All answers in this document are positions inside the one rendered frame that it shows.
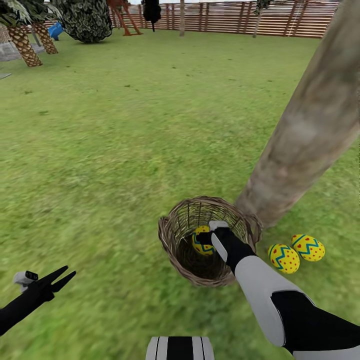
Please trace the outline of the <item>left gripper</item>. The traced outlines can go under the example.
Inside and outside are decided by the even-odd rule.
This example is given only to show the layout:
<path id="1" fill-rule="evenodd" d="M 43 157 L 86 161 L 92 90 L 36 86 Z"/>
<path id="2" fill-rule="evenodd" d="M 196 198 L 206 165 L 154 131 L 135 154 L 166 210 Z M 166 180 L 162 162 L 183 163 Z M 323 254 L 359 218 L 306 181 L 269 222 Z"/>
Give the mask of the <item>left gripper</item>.
<path id="1" fill-rule="evenodd" d="M 40 305 L 45 302 L 50 302 L 55 297 L 54 293 L 58 293 L 65 284 L 75 276 L 76 272 L 74 271 L 51 285 L 51 283 L 62 275 L 68 268 L 68 266 L 63 266 L 37 282 L 33 281 L 28 284 L 28 290 L 26 292 L 22 293 L 22 295 L 6 305 L 8 317 L 13 321 L 20 322 Z"/>

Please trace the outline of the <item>wicker basket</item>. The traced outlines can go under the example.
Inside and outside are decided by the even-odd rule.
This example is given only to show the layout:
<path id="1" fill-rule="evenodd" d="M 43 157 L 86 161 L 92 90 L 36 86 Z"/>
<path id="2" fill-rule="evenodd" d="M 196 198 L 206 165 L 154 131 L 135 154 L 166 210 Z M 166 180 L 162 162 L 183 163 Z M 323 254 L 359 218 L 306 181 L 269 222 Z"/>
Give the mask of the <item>wicker basket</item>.
<path id="1" fill-rule="evenodd" d="M 195 215 L 191 214 L 191 208 L 194 203 L 196 204 Z M 202 210 L 206 205 L 211 206 L 211 210 Z M 185 228 L 181 223 L 181 213 L 180 209 L 186 207 L 186 227 L 188 231 L 184 232 Z M 207 195 L 201 195 L 195 198 L 187 198 L 179 201 L 174 208 L 169 212 L 168 216 L 162 216 L 158 221 L 158 239 L 161 241 L 162 248 L 167 252 L 169 261 L 176 268 L 181 277 L 188 280 L 195 287 L 226 287 L 237 282 L 237 278 L 234 275 L 231 267 L 227 265 L 223 259 L 221 259 L 220 254 L 216 251 L 213 255 L 215 258 L 211 258 L 206 264 L 197 261 L 195 264 L 199 269 L 192 267 L 192 260 L 194 255 L 192 254 L 192 242 L 191 238 L 193 236 L 194 230 L 196 229 L 191 220 L 194 220 L 196 225 L 201 226 L 201 221 L 203 217 L 208 217 L 205 220 L 207 226 L 212 219 L 215 219 L 215 211 L 217 208 L 224 208 L 221 213 L 223 218 L 228 217 L 231 213 L 233 217 L 233 224 L 229 224 L 231 230 L 235 230 L 238 227 L 240 222 L 243 223 L 242 235 L 237 234 L 238 238 L 244 241 L 246 244 L 250 245 L 253 252 L 256 252 L 256 243 L 263 239 L 263 224 L 262 221 L 256 216 L 255 213 L 243 213 L 238 209 L 234 204 L 229 203 L 226 199 L 221 197 L 213 197 Z M 255 230 L 254 234 L 252 233 L 252 226 L 248 221 L 248 218 L 251 218 L 255 221 Z M 174 228 L 177 225 L 176 229 Z M 177 239 L 177 235 L 179 239 Z M 187 241 L 190 240 L 190 241 Z M 185 248 L 182 248 L 182 245 L 185 245 Z M 183 250 L 182 250 L 183 249 Z M 186 267 L 182 263 L 182 255 L 186 256 Z M 220 269 L 217 269 L 217 265 L 214 265 L 216 262 L 219 263 Z M 213 274 L 215 272 L 215 276 Z M 207 276 L 205 275 L 207 274 Z"/>

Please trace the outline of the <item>easter egg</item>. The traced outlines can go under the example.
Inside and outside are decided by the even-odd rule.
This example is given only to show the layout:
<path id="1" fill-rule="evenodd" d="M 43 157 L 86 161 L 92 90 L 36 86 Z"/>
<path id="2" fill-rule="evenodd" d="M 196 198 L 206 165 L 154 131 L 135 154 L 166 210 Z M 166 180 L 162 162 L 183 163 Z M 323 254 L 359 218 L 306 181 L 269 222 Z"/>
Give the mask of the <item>easter egg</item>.
<path id="1" fill-rule="evenodd" d="M 271 263 L 285 274 L 295 273 L 300 267 L 299 255 L 287 245 L 274 244 L 267 253 Z"/>
<path id="2" fill-rule="evenodd" d="M 316 262 L 325 255 L 325 247 L 314 237 L 305 234 L 294 235 L 291 239 L 294 251 L 303 259 Z"/>
<path id="3" fill-rule="evenodd" d="M 200 232 L 209 232 L 209 230 L 210 228 L 207 225 L 202 224 L 194 230 L 191 237 L 191 246 L 196 253 L 203 257 L 212 256 L 217 251 L 213 245 L 201 244 L 200 241 L 196 239 L 196 236 L 199 235 Z"/>

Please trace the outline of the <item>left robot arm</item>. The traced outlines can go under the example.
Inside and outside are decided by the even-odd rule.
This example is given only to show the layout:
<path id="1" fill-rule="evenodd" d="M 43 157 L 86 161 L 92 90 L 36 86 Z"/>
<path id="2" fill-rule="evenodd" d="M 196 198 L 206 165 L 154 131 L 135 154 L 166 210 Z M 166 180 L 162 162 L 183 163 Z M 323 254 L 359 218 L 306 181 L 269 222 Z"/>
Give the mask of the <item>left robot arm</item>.
<path id="1" fill-rule="evenodd" d="M 50 302 L 55 297 L 54 293 L 58 293 L 75 276 L 76 272 L 74 271 L 51 285 L 68 268 L 68 266 L 63 266 L 40 280 L 37 273 L 29 271 L 17 272 L 13 277 L 13 283 L 20 285 L 22 295 L 0 309 L 0 336 L 4 335 L 40 305 Z"/>

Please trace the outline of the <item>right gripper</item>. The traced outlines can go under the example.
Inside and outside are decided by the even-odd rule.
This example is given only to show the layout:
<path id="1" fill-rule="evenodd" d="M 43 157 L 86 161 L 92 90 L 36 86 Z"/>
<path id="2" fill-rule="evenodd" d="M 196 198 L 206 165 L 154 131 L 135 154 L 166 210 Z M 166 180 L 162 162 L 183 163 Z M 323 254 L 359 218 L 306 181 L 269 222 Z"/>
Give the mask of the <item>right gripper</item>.
<path id="1" fill-rule="evenodd" d="M 196 236 L 196 241 L 200 242 L 201 245 L 210 245 L 212 246 L 211 242 L 211 235 L 212 231 L 209 232 L 200 232 L 199 235 Z"/>

